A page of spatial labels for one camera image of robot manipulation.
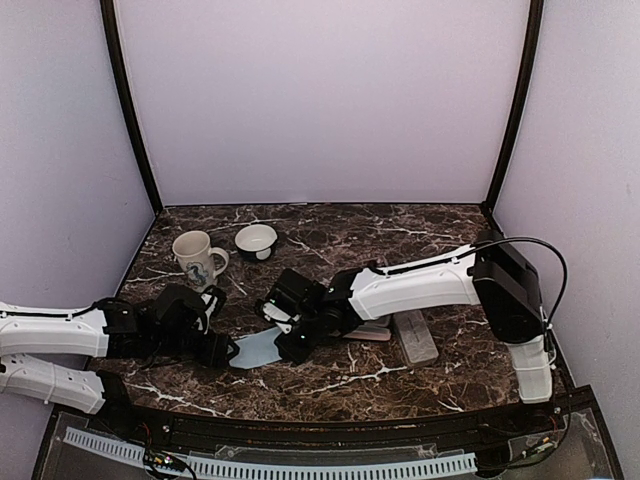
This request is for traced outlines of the pink glasses case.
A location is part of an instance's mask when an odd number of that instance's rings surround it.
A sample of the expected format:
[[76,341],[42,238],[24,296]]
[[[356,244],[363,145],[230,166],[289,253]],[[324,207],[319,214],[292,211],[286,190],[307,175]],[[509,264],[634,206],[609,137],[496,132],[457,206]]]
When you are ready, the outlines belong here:
[[387,342],[391,339],[391,331],[388,326],[364,324],[355,330],[343,335],[343,338],[350,340]]

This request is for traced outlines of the grey case teal lining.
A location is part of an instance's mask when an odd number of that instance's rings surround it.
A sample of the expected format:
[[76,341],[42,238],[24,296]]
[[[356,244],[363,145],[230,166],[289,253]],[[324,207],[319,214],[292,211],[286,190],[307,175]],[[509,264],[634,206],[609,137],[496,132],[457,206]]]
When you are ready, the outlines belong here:
[[436,362],[439,351],[422,310],[394,314],[393,326],[407,366],[426,367]]

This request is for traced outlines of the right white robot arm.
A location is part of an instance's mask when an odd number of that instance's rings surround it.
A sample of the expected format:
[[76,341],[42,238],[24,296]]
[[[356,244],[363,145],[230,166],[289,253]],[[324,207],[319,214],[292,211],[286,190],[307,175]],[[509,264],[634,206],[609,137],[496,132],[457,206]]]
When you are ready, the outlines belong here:
[[510,424],[530,434],[549,416],[554,313],[543,307],[536,268],[515,247],[523,242],[559,252],[537,238],[506,238],[485,230],[473,243],[425,260],[341,270],[328,285],[286,268],[266,298],[256,301],[255,311],[280,329],[275,339],[279,355],[301,364],[325,338],[346,335],[367,321],[432,307],[479,305],[494,337],[507,346],[516,372],[522,403],[511,410]]

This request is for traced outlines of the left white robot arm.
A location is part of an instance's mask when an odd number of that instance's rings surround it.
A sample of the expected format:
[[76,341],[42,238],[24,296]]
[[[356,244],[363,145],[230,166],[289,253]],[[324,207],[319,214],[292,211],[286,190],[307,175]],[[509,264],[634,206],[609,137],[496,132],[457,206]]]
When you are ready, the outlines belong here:
[[1,390],[75,408],[101,412],[120,436],[141,427],[140,412],[121,378],[110,372],[74,370],[48,361],[51,354],[107,359],[185,356],[205,367],[223,368],[239,353],[210,321],[225,293],[208,287],[198,293],[170,284],[152,300],[130,303],[108,297],[80,309],[1,306]]

